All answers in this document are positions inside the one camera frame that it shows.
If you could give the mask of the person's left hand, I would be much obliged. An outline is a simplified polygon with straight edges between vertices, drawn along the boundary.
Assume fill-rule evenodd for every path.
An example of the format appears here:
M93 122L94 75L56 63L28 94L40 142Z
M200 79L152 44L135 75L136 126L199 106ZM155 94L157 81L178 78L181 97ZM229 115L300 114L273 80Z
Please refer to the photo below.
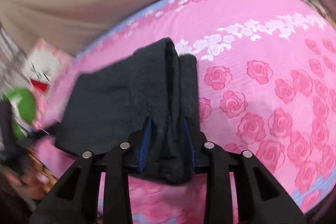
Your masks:
M58 181L49 169L37 161L29 163L22 176L6 167L5 177L18 193L37 201L42 200Z

